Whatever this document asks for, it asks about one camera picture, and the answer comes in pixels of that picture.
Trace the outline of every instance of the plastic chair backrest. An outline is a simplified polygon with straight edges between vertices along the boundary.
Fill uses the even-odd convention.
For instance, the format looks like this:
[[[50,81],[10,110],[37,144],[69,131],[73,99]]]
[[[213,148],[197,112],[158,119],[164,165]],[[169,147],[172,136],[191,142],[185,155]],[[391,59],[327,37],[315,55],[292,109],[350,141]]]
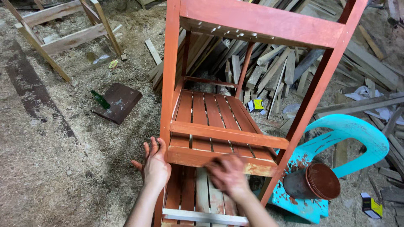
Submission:
[[[364,154],[333,169],[338,178],[373,165],[382,160],[389,152],[386,136],[379,129],[359,118],[345,114],[328,115],[309,124],[305,132],[318,127],[330,128],[333,131],[320,135],[296,148],[298,153],[304,151],[307,161],[312,160],[326,148],[347,138],[357,139],[366,146]]]

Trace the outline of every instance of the floor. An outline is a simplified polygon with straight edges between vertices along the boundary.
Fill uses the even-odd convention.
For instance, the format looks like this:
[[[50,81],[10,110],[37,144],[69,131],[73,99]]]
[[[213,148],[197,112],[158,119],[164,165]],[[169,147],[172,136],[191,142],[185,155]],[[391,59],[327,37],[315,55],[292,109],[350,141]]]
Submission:
[[[155,63],[144,40],[150,38],[163,56],[164,35],[159,34],[164,32],[166,2],[157,1],[146,11],[135,0],[104,1],[102,7],[112,28],[123,25],[117,32],[122,33],[117,41],[122,50],[127,49],[128,61],[119,61],[116,69],[108,69],[114,52],[100,39],[62,52],[55,59],[72,77],[71,85],[14,28],[17,21],[10,12],[0,8],[1,226],[122,226],[136,200],[142,181],[130,160],[143,160],[142,143],[158,136],[161,108],[161,96],[153,93],[147,80]],[[403,29],[376,24],[386,21],[386,10],[367,11],[363,23],[383,28],[375,29],[374,34],[391,54],[386,61],[403,70],[403,53],[399,51],[404,45]],[[380,20],[370,19],[375,16]],[[86,15],[79,12],[62,21],[36,26],[35,32],[42,38],[55,33],[62,37],[89,26]],[[109,57],[94,64],[103,55]],[[31,70],[28,77],[17,70],[13,76],[11,66],[29,71],[26,61],[35,73]],[[103,94],[115,82],[143,95],[120,126],[91,112],[97,103],[90,90]],[[340,88],[330,83],[320,105],[333,104]],[[282,108],[299,100],[292,94]],[[265,122],[258,113],[252,117],[256,122]],[[282,121],[279,115],[271,120]],[[276,128],[259,126],[269,134],[284,136]],[[349,142],[349,159],[358,156],[359,148],[358,142]],[[331,164],[332,149],[318,159]],[[329,217],[321,220],[320,226],[396,225],[391,203],[385,203],[382,220],[372,220],[361,211],[359,193],[368,192],[376,198],[368,176],[378,187],[389,186],[373,167],[341,179],[341,195],[330,203]],[[302,226],[284,222],[281,211],[267,208],[280,226]]]

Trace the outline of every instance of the brown wooden block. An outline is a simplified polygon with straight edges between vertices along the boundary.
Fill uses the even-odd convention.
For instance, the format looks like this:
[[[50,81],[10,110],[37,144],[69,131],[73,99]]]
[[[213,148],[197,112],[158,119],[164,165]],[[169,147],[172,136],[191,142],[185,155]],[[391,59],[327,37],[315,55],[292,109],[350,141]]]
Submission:
[[[111,108],[103,109],[101,106],[97,106],[92,111],[100,117],[120,125],[142,98],[142,94],[123,84],[115,83],[103,97],[111,105]]]

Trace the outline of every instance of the paint-stained hand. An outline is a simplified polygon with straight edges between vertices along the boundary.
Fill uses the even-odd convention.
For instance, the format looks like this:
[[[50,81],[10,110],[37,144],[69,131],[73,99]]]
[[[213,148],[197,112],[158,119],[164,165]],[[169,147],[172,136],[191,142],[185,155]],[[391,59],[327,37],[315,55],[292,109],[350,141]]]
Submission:
[[[242,202],[244,196],[251,192],[243,173],[244,162],[240,157],[230,154],[223,155],[205,167],[215,187],[230,196],[235,202]]]
[[[158,147],[154,137],[151,140],[151,150],[147,142],[143,143],[145,148],[145,164],[132,160],[132,164],[142,173],[144,185],[153,186],[160,192],[167,184],[171,175],[171,165],[164,161],[166,143],[162,138],[157,138],[160,143]]]

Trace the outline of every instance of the paint can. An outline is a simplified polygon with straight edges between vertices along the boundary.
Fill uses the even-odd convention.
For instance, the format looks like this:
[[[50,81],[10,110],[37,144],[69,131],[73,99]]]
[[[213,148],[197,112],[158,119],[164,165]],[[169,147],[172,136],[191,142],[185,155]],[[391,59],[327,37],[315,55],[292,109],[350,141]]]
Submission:
[[[341,192],[337,176],[322,163],[311,164],[286,175],[283,186],[286,193],[294,199],[332,200]]]

